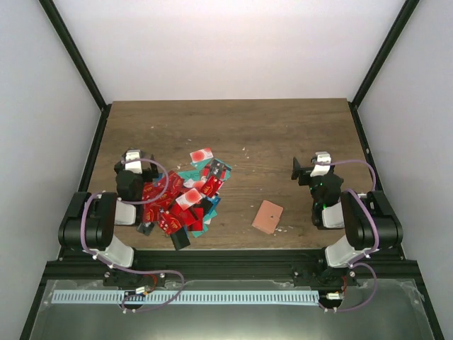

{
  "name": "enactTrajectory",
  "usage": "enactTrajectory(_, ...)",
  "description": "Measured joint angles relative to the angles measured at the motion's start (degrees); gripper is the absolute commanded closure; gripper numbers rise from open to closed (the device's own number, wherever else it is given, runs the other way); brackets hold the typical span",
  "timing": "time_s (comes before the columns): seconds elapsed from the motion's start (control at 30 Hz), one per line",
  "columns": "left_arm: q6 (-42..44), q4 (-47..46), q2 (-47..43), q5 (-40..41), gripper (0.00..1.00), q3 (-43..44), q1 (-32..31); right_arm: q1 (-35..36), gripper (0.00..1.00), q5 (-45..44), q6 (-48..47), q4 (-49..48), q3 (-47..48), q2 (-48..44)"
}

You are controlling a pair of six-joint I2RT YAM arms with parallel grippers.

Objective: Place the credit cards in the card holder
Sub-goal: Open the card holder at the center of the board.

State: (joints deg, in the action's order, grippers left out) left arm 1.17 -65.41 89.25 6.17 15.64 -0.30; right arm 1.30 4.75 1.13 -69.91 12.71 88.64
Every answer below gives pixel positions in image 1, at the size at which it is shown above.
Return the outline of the pink leather card holder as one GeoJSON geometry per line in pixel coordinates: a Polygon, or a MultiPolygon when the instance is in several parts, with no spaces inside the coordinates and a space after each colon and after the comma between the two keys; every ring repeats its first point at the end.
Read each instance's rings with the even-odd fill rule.
{"type": "Polygon", "coordinates": [[[283,207],[264,200],[256,213],[252,226],[266,234],[272,234],[278,226],[283,207]]]}

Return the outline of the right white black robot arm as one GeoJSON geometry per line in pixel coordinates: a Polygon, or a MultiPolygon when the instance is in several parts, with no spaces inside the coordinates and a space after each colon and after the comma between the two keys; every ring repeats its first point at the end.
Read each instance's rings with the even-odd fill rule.
{"type": "Polygon", "coordinates": [[[333,161],[328,152],[317,152],[311,166],[303,167],[292,160],[291,179],[307,186],[313,199],[311,220],[320,230],[343,229],[345,235],[325,248],[325,261],[314,268],[315,279],[331,285],[340,276],[339,268],[355,265],[382,249],[400,246],[403,229],[383,191],[377,190],[373,167],[359,159],[333,161]],[[343,164],[363,164],[370,172],[372,189],[357,193],[343,188],[344,179],[335,174],[343,164]]]}

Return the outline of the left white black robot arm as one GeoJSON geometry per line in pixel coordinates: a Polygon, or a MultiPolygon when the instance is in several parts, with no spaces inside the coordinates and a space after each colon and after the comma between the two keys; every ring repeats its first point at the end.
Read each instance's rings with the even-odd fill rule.
{"type": "Polygon", "coordinates": [[[120,269],[120,278],[130,286],[144,279],[144,267],[134,262],[134,249],[114,235],[116,226],[136,227],[148,236],[157,221],[146,217],[150,201],[142,195],[147,184],[166,176],[153,156],[146,158],[139,149],[125,152],[114,166],[116,192],[76,192],[64,214],[58,240],[65,249],[82,250],[111,268],[120,269]]]}

